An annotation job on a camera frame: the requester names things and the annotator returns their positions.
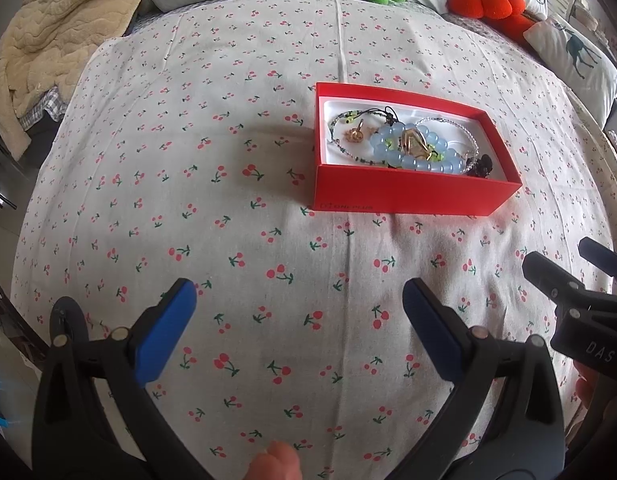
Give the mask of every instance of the red box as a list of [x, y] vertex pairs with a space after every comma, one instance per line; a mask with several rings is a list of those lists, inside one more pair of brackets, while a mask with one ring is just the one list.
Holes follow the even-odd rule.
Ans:
[[[413, 92], [342, 83], [317, 83], [316, 95], [314, 210], [488, 216], [521, 187], [511, 155], [483, 110]], [[480, 155], [488, 153], [493, 159], [494, 171], [488, 178], [478, 178], [362, 166], [352, 159], [349, 165], [328, 162], [337, 150], [329, 142], [327, 122], [336, 114], [325, 116], [324, 108], [338, 104], [348, 105], [345, 110], [401, 106], [421, 116], [441, 113], [457, 122], [473, 121], [467, 127]]]

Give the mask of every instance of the light blue beaded bracelet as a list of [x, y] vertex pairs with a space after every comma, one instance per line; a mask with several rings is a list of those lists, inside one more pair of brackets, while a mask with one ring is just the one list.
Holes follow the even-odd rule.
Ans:
[[[464, 174], [471, 170], [479, 158], [479, 147], [475, 137], [461, 124], [439, 117], [426, 117], [416, 123], [402, 123], [394, 121], [392, 114], [386, 114], [387, 122], [371, 134], [370, 144], [373, 147], [373, 159], [354, 156], [341, 146], [339, 139], [335, 138], [335, 124], [340, 118], [346, 118], [347, 123], [352, 122], [352, 118], [357, 118], [364, 113], [384, 115], [382, 110], [373, 108], [372, 110], [346, 112], [337, 116], [329, 124], [331, 132], [331, 142], [334, 142], [339, 150], [345, 155], [350, 156], [357, 162], [369, 164], [371, 166], [384, 164], [390, 168], [402, 168], [404, 170], [431, 171], [432, 173]], [[437, 133], [428, 127], [421, 125], [427, 121], [448, 123], [462, 130], [473, 147], [472, 153], [460, 155], [453, 148], [448, 147], [446, 139], [438, 136]], [[361, 126], [357, 127], [357, 133], [363, 137], [360, 131]]]

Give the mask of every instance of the cherry print bedsheet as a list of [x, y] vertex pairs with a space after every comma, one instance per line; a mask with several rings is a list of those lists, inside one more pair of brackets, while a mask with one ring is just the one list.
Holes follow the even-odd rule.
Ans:
[[[489, 218], [312, 211], [324, 80], [485, 109], [523, 187]], [[72, 296], [101, 338], [190, 278], [197, 311], [147, 391], [195, 457], [218, 479], [242, 478], [279, 439], [306, 479], [384, 478], [450, 391], [403, 314], [403, 283], [423, 277], [496, 336], [549, 338], [553, 306], [524, 280], [523, 258], [543, 251], [608, 288], [578, 256], [587, 235], [617, 249], [617, 160], [548, 70], [416, 9], [232, 0], [95, 52], [40, 171], [12, 300], [48, 338], [54, 301]], [[576, 373], [553, 362], [568, 422]]]

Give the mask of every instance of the finger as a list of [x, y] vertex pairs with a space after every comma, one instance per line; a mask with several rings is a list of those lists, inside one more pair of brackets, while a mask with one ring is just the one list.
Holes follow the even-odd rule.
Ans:
[[244, 480], [287, 480], [282, 462], [273, 455], [259, 453], [248, 466]]
[[292, 446], [286, 442], [271, 442], [266, 451], [282, 463], [286, 480], [301, 480], [300, 457]]
[[584, 407], [588, 409], [591, 405], [592, 394], [595, 388], [586, 380], [579, 378], [575, 383], [575, 392], [577, 396], [581, 399]]
[[575, 369], [584, 379], [586, 379], [589, 383], [593, 385], [597, 384], [599, 372], [596, 372], [592, 368], [588, 368], [586, 365], [578, 363], [577, 361], [573, 361], [573, 364], [575, 365]]

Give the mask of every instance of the gold charm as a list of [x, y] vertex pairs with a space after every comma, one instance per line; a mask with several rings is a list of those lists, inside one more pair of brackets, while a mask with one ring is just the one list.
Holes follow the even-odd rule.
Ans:
[[362, 133], [361, 130], [362, 124], [364, 124], [363, 120], [359, 122], [359, 126], [357, 126], [357, 128], [346, 130], [346, 132], [344, 132], [344, 139], [349, 142], [362, 142], [362, 140], [364, 140], [364, 133]]
[[426, 144], [426, 139], [417, 128], [405, 130], [402, 134], [402, 146], [405, 152], [418, 160], [429, 160], [432, 152]]

